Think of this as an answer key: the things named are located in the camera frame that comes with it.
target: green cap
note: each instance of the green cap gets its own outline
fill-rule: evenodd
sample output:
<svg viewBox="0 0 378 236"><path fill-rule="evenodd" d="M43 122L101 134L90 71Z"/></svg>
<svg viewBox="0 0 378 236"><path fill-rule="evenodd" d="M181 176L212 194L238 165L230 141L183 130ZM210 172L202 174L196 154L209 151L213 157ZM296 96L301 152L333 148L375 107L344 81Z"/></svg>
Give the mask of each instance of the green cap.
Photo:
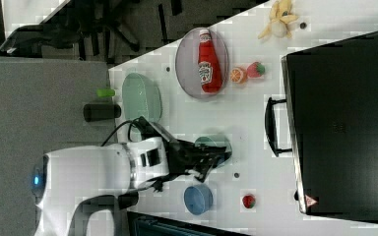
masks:
<svg viewBox="0 0 378 236"><path fill-rule="evenodd" d="M263 66L262 64L257 64L257 68L256 70L260 73L260 75L263 75L265 74L266 72L266 69L265 69L265 66Z"/></svg>
<svg viewBox="0 0 378 236"><path fill-rule="evenodd" d="M98 89L96 94L98 97L110 97L115 95L115 90L110 88Z"/></svg>

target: white plate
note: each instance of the white plate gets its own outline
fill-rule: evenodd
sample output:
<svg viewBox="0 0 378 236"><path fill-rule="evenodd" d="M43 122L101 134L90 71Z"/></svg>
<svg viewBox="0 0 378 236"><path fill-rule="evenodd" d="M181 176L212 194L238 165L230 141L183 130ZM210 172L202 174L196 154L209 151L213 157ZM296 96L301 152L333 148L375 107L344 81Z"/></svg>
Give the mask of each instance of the white plate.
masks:
<svg viewBox="0 0 378 236"><path fill-rule="evenodd" d="M204 28L190 30L181 40L176 53L176 75L177 80L190 96L205 99L218 94L225 85L228 72L228 54L221 37L210 30L218 60L220 62L220 74L222 87L217 93L206 93L202 90L201 78L199 77L198 56L199 56L199 32Z"/></svg>

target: blue bowl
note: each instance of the blue bowl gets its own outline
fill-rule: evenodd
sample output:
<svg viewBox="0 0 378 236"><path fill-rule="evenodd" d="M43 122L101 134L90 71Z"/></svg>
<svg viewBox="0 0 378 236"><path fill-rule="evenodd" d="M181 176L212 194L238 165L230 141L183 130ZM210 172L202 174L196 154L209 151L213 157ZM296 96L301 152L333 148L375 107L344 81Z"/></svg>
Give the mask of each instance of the blue bowl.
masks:
<svg viewBox="0 0 378 236"><path fill-rule="evenodd" d="M195 185L185 190L184 201L192 214L200 215L213 205L213 194L205 184Z"/></svg>

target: white robot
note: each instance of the white robot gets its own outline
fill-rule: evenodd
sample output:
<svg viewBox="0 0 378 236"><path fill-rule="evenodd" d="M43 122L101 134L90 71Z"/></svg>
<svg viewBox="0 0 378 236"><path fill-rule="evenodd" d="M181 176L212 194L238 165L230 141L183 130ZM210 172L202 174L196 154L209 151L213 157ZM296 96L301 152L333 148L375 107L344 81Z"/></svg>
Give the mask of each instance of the white robot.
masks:
<svg viewBox="0 0 378 236"><path fill-rule="evenodd" d="M89 217L102 209L115 212L118 197L151 187L161 191L163 182L189 172L204 182L231 155L230 147L176 140L144 117L129 123L140 131L140 142L61 149L35 166L31 184L40 210L35 236L86 236Z"/></svg>

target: ketchup bottle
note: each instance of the ketchup bottle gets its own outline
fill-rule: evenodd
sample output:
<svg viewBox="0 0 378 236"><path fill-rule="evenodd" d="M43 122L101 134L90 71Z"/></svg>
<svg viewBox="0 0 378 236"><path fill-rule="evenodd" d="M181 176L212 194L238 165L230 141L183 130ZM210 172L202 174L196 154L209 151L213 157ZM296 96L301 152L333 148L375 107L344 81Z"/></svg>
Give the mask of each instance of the ketchup bottle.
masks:
<svg viewBox="0 0 378 236"><path fill-rule="evenodd" d="M218 92L222 86L221 69L217 54L211 41L210 31L201 29L199 33L199 76L204 92Z"/></svg>

